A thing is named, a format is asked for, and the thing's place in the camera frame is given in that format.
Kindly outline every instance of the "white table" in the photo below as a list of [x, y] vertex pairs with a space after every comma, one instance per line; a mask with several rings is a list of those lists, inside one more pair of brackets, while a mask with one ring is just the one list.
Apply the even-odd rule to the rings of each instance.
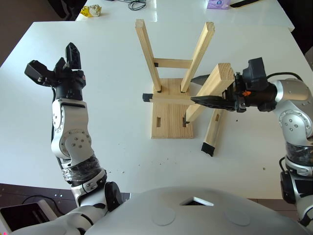
[[206, 9], [208, 0], [147, 0], [147, 6], [131, 11], [127, 3], [107, 0], [88, 0], [86, 5], [102, 6], [100, 17], [88, 18], [79, 15], [77, 21], [134, 21], [144, 19], [151, 22], [206, 22], [213, 21], [231, 25], [294, 26], [277, 0], [261, 0], [240, 8], [228, 10]]
[[[203, 27], [146, 25], [155, 57], [178, 59], [191, 58]], [[210, 109], [196, 120], [194, 139], [150, 139], [152, 104], [141, 96], [152, 91], [152, 80], [134, 22], [44, 22], [29, 28], [0, 68], [0, 182], [69, 188], [50, 150], [51, 89], [23, 73], [33, 59], [53, 69], [69, 42], [79, 48], [87, 78], [83, 96], [92, 147], [108, 180], [116, 181], [121, 191], [194, 185], [249, 198], [281, 198], [278, 160], [285, 155], [285, 142], [273, 113], [256, 108], [227, 113], [213, 158], [201, 152]], [[242, 72], [249, 59], [260, 56], [267, 74], [292, 71], [312, 84], [312, 71], [289, 30], [274, 26], [217, 24], [196, 75], [210, 73], [219, 62], [230, 62]], [[159, 69], [161, 78], [182, 78], [184, 73]], [[200, 87], [191, 88], [196, 94]]]

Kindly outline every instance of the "wire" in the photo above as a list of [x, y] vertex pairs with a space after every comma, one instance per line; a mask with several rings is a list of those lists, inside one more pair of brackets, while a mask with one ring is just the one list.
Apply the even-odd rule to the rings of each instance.
[[276, 73], [272, 73], [272, 74], [268, 75], [266, 78], [269, 79], [270, 77], [277, 76], [277, 75], [292, 75], [292, 76], [296, 77], [298, 80], [303, 82], [302, 78], [294, 72], [276, 72]]
[[132, 11], [138, 11], [146, 7], [146, 0], [118, 0], [121, 2], [127, 2], [128, 8]]
[[43, 197], [43, 198], [46, 198], [46, 199], [50, 199], [54, 205], [55, 205], [55, 208], [57, 209], [57, 211], [61, 214], [61, 215], [65, 215], [65, 213], [63, 213], [62, 211], [60, 211], [57, 203], [51, 198], [51, 197], [47, 197], [47, 196], [43, 196], [43, 195], [32, 195], [32, 196], [29, 196], [27, 198], [24, 199], [24, 201], [22, 202], [22, 205], [29, 199], [29, 198], [32, 198], [32, 197]]
[[280, 168], [282, 169], [283, 172], [285, 172], [285, 169], [283, 168], [283, 165], [282, 165], [282, 161], [285, 159], [285, 157], [282, 157], [281, 159], [279, 159], [279, 166]]
[[[53, 98], [52, 98], [52, 103], [55, 101], [55, 96], [56, 96], [56, 93], [55, 93], [55, 89], [53, 87], [51, 87], [52, 89], [52, 92], [53, 92]], [[54, 126], [53, 126], [53, 123], [52, 123], [52, 128], [51, 128], [51, 142], [53, 141], [53, 137], [54, 137]]]
[[[53, 92], [53, 98], [52, 98], [52, 103], [55, 101], [55, 97], [56, 97], [56, 92], [55, 92], [55, 89], [51, 86], [51, 89], [52, 89], [52, 92]], [[52, 127], [51, 127], [51, 143], [53, 141], [53, 138], [54, 138], [54, 126], [53, 126], [53, 120], [52, 120]], [[61, 160], [56, 157], [58, 163], [59, 163], [59, 166], [60, 166], [60, 169], [63, 170], [63, 167], [62, 167], [62, 163], [61, 163]]]

